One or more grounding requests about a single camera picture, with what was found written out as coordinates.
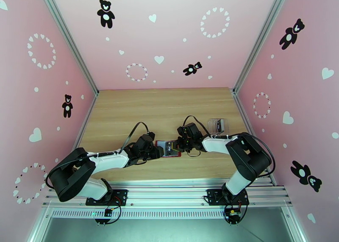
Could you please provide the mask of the red leather card holder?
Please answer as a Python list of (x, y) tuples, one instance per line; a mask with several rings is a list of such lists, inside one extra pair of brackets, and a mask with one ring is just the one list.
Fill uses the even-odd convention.
[[(157, 141), (156, 141), (156, 146), (161, 146), (161, 147), (163, 147), (163, 149), (164, 149), (164, 147), (165, 147), (165, 142), (166, 142), (166, 141), (157, 140)], [(175, 156), (175, 157), (181, 157), (181, 152), (177, 152), (177, 153), (178, 153), (178, 155)]]

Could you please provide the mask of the clear acrylic card stand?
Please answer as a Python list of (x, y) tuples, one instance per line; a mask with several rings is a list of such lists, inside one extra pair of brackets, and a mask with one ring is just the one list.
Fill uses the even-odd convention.
[(228, 120), (227, 119), (224, 119), (224, 124), (225, 124), (225, 131), (223, 133), (218, 133), (217, 130), (216, 130), (216, 121), (218, 120), (219, 118), (213, 118), (213, 119), (209, 119), (208, 121), (208, 131), (211, 133), (211, 134), (223, 134), (223, 133), (228, 133), (229, 132), (229, 125), (228, 125)]

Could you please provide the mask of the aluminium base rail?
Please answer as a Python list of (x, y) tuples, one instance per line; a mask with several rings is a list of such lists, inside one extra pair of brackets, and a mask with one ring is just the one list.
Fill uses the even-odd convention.
[[(113, 182), (113, 189), (128, 190), (125, 208), (205, 208), (208, 189), (219, 189), (225, 179), (153, 180)], [(246, 188), (250, 207), (292, 206), (284, 186), (260, 178)]]

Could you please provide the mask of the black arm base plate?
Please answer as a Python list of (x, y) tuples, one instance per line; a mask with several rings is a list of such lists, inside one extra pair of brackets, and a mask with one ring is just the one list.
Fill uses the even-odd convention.
[(114, 189), (104, 194), (101, 199), (87, 198), (86, 206), (125, 206), (127, 200), (127, 189)]
[(233, 195), (227, 190), (208, 189), (205, 199), (210, 206), (248, 206), (249, 197), (247, 191), (243, 189), (239, 194)]

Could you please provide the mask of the aluminium frame post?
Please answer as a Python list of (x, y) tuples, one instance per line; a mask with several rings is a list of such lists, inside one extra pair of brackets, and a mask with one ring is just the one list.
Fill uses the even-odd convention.
[(27, 242), (41, 242), (51, 218), (51, 208), (42, 208), (33, 225)]
[(82, 71), (82, 74), (86, 78), (88, 84), (91, 86), (94, 95), (97, 97), (99, 94), (99, 89), (97, 88), (93, 77), (91, 76), (89, 69), (81, 56), (81, 53), (73, 39), (73, 36), (71, 35), (71, 32), (56, 4), (55, 0), (44, 0), (46, 6), (48, 7), (53, 19), (55, 20), (61, 34), (64, 37), (65, 42), (67, 43), (69, 49), (71, 50), (73, 57), (75, 58), (78, 66), (80, 67), (80, 70)]
[(262, 46), (265, 43), (265, 40), (268, 36), (268, 34), (270, 33), (271, 28), (273, 27), (276, 18), (279, 15), (279, 12), (284, 4), (285, 0), (273, 0), (272, 6), (270, 8), (270, 10), (268, 11), (267, 17), (262, 25), (262, 28), (258, 34), (257, 39), (255, 40), (255, 43), (250, 51), (250, 54), (247, 58), (247, 60), (245, 61), (245, 64), (240, 72), (240, 75), (234, 85), (234, 87), (232, 88), (232, 95), (234, 95), (235, 97), (239, 94), (240, 89), (249, 73), (249, 71), (251, 70)]
[(290, 226), (291, 226), (291, 233), (293, 238), (295, 238), (295, 242), (309, 242), (307, 235), (295, 213), (293, 206), (287, 207), (289, 219), (290, 219)]

